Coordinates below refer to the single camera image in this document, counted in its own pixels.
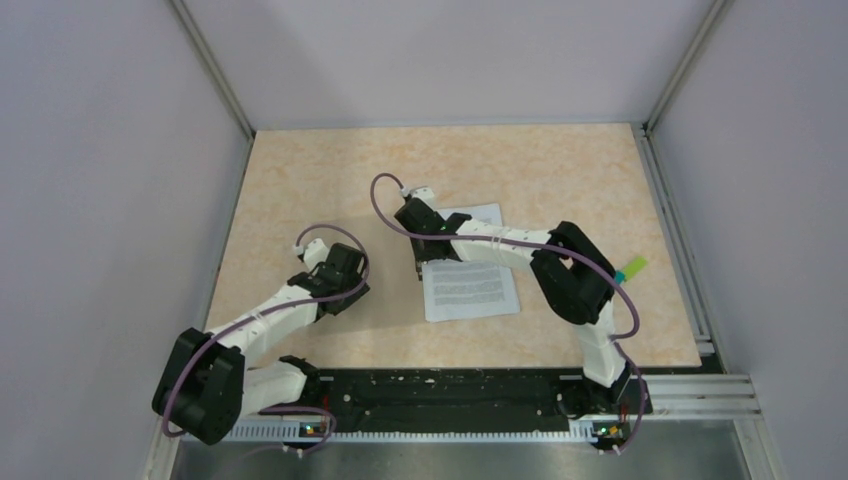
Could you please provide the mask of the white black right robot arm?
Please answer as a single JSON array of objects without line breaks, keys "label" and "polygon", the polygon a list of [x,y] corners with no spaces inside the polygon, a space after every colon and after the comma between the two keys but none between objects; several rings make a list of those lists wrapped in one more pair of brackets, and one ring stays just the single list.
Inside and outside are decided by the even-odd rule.
[{"label": "white black right robot arm", "polygon": [[420,263],[477,261],[531,273],[551,310],[575,328],[589,404],[612,412],[626,400],[627,365],[611,340],[616,272],[579,226],[562,221],[550,230],[524,230],[464,213],[445,217],[413,196],[394,219],[411,235]]}]

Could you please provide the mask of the printed white paper sheets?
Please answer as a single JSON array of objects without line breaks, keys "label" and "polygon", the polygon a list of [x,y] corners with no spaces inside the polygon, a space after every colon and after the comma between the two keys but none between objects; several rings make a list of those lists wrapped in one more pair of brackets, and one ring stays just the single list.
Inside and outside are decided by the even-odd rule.
[{"label": "printed white paper sheets", "polygon": [[510,269],[482,261],[432,260],[421,266],[424,315],[429,323],[518,314]]}]

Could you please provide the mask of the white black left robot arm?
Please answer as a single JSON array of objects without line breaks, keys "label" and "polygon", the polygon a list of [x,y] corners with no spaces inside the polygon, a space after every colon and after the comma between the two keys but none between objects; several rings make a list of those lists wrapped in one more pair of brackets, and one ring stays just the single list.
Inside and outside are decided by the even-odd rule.
[{"label": "white black left robot arm", "polygon": [[284,358],[259,360],[289,335],[336,316],[364,296],[366,253],[320,239],[298,247],[304,270],[239,318],[208,331],[189,328],[175,340],[151,401],[152,410],[176,434],[206,445],[220,442],[241,418],[278,404],[308,413],[319,404],[312,366]]}]

